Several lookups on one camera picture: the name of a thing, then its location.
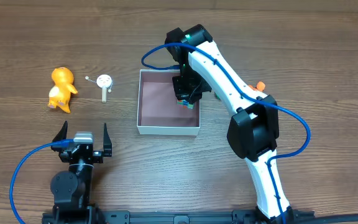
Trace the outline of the white plush duck orange feet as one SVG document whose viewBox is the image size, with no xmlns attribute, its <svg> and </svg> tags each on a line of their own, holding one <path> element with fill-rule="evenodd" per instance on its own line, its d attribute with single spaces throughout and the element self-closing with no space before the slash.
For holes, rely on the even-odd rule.
<svg viewBox="0 0 358 224">
<path fill-rule="evenodd" d="M 260 91 L 263 92 L 265 90 L 265 83 L 264 82 L 258 82 L 256 86 L 249 85 L 251 89 L 254 91 Z"/>
</svg>

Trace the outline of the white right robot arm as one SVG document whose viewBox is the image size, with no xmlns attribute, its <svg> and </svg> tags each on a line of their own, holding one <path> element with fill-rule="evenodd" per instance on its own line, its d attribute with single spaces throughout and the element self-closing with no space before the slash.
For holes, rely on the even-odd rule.
<svg viewBox="0 0 358 224">
<path fill-rule="evenodd" d="M 227 141 L 247 163 L 258 210 L 266 220 L 281 218 L 290 204 L 283 193 L 277 165 L 271 161 L 277 153 L 279 137 L 278 112 L 274 108 L 277 102 L 237 75 L 201 24 L 186 31 L 171 30 L 165 44 L 180 69 L 180 75 L 172 79 L 176 98 L 193 104 L 204 92 L 219 95 L 231 117 Z"/>
</svg>

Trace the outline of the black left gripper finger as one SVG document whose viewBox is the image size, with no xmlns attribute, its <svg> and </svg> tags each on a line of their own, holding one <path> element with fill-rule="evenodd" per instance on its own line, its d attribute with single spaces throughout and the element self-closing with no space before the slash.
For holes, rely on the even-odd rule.
<svg viewBox="0 0 358 224">
<path fill-rule="evenodd" d="M 104 157 L 112 156 L 112 142 L 108 134 L 106 123 L 104 123 L 104 129 L 103 129 L 103 156 Z"/>
<path fill-rule="evenodd" d="M 67 131 L 68 131 L 68 122 L 65 121 L 62 128 L 59 130 L 57 135 L 53 138 L 52 142 L 58 142 L 65 140 L 67 138 Z M 51 149 L 55 152 L 60 152 L 63 148 L 61 145 L 53 145 Z"/>
</svg>

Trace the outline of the multicolour puzzle cube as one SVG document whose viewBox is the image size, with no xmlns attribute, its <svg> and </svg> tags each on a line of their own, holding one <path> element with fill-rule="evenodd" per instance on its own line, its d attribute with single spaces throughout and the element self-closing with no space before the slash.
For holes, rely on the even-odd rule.
<svg viewBox="0 0 358 224">
<path fill-rule="evenodd" d="M 194 104 L 191 104 L 186 100 L 178 100 L 177 104 L 181 105 L 184 108 L 188 108 L 188 109 L 191 109 L 191 110 L 194 108 Z"/>
</svg>

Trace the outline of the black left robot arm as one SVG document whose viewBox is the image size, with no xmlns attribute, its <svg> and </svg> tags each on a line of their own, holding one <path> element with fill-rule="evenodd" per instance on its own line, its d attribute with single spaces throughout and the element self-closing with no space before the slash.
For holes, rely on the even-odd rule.
<svg viewBox="0 0 358 224">
<path fill-rule="evenodd" d="M 94 149 L 91 132 L 78 131 L 72 139 L 67 138 L 68 123 L 65 122 L 52 140 L 51 150 L 68 164 L 68 170 L 52 178 L 50 189 L 54 204 L 62 210 L 86 209 L 90 205 L 91 182 L 95 164 L 102 164 L 105 157 L 112 156 L 112 142 L 107 125 L 103 127 L 103 148 Z"/>
</svg>

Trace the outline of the white cardboard box pink interior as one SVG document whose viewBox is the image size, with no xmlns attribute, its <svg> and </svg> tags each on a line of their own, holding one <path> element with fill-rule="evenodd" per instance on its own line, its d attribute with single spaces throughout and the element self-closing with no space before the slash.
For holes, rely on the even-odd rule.
<svg viewBox="0 0 358 224">
<path fill-rule="evenodd" d="M 177 102 L 172 78 L 178 70 L 139 72 L 137 129 L 143 135 L 197 136 L 200 130 L 200 104 L 192 109 Z"/>
</svg>

